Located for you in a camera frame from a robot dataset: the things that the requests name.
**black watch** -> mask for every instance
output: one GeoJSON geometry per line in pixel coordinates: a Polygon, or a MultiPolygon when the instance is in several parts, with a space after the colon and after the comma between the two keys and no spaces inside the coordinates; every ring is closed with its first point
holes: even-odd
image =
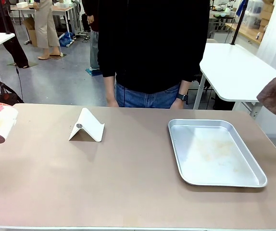
{"type": "Polygon", "coordinates": [[[177,98],[181,99],[182,101],[187,101],[188,100],[188,95],[181,95],[180,93],[178,93],[177,98]]]}

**person in black clothing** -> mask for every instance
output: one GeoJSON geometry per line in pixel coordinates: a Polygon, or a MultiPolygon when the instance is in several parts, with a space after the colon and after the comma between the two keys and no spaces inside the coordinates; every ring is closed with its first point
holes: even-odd
{"type": "MultiPolygon", "coordinates": [[[[15,34],[15,29],[13,27],[11,18],[8,15],[8,11],[6,9],[7,6],[8,6],[8,2],[5,3],[4,9],[3,9],[4,14],[5,14],[6,24],[8,26],[9,32],[15,34]]],[[[1,17],[1,13],[0,13],[0,32],[1,33],[6,32],[6,29],[5,29],[4,23],[3,23],[3,19],[1,17]]],[[[21,45],[19,44],[19,41],[16,36],[10,40],[4,42],[3,45],[4,45],[5,49],[12,55],[14,62],[16,63],[16,65],[18,67],[20,67],[20,68],[28,68],[29,67],[28,59],[24,53],[24,50],[22,49],[21,45]]]]}
{"type": "Polygon", "coordinates": [[[83,0],[82,1],[86,15],[88,16],[88,23],[91,26],[90,36],[90,70],[98,70],[98,41],[99,41],[99,16],[98,6],[99,0],[83,0]]]}
{"type": "Polygon", "coordinates": [[[209,8],[209,0],[100,0],[99,65],[108,106],[183,108],[200,71],[209,8]]]}

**white cylinder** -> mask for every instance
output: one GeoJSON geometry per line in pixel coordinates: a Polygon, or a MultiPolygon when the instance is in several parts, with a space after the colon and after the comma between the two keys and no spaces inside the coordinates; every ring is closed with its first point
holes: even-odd
{"type": "Polygon", "coordinates": [[[4,143],[16,123],[18,111],[10,106],[3,106],[0,111],[0,143],[4,143]]]}

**blue mat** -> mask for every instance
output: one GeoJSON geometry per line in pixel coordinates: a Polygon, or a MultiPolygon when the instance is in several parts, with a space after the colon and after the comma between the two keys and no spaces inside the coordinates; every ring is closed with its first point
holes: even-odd
{"type": "Polygon", "coordinates": [[[102,74],[102,72],[100,70],[92,70],[90,71],[89,68],[86,69],[86,71],[88,72],[89,75],[93,76],[100,76],[102,74]]]}

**silver baking tray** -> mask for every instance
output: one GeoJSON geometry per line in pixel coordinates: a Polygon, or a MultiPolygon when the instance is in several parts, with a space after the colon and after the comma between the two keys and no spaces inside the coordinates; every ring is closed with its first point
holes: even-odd
{"type": "Polygon", "coordinates": [[[223,120],[168,124],[179,173],[193,185],[261,188],[267,178],[235,128],[223,120]]]}

